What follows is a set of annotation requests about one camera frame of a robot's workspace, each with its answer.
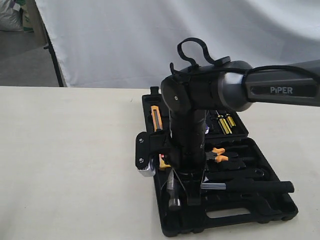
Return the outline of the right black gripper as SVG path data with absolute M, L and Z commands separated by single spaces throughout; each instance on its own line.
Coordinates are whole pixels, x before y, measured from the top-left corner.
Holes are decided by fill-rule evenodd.
M 181 171 L 176 172 L 176 176 L 184 189 L 187 205 L 200 206 L 204 172 L 188 171 L 203 168 L 206 159 L 204 131 L 158 130 L 149 135 L 149 143 L 150 154 L 164 155 L 166 164 Z

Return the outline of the right black Piper robot arm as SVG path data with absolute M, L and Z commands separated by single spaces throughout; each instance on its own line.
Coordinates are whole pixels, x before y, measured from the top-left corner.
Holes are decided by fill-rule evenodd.
M 208 66 L 172 69 L 160 85 L 169 113 L 169 127 L 149 136 L 150 152 L 163 154 L 178 174 L 186 202 L 201 202 L 205 169 L 205 125 L 209 110 L 243 112 L 253 103 L 317 107 L 320 104 L 320 62 L 252 67 L 229 57 Z

